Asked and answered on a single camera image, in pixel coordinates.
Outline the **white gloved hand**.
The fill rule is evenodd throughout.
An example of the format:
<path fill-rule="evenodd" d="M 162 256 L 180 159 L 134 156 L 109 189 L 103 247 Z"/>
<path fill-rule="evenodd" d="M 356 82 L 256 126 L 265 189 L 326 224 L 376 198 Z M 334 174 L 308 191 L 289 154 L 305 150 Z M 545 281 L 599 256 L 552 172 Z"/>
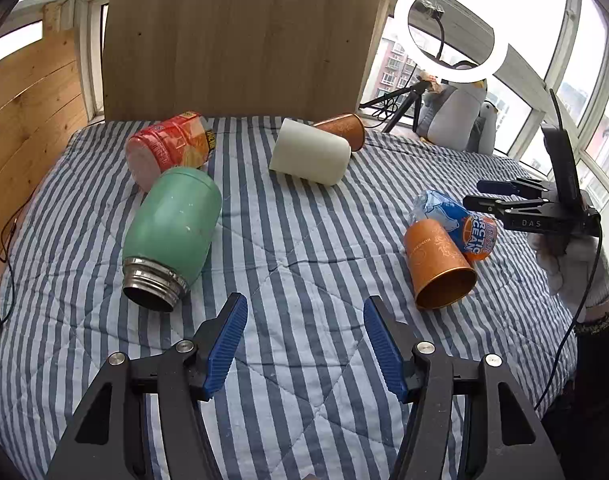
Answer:
<path fill-rule="evenodd" d="M 592 236 L 572 237 L 564 255 L 555 256 L 550 248 L 554 236 L 529 233 L 528 244 L 536 252 L 537 265 L 547 274 L 552 295 L 558 296 L 572 315 L 579 310 L 597 255 L 597 240 Z M 603 249 L 597 270 L 578 322 L 593 323 L 609 313 L 609 263 Z"/>

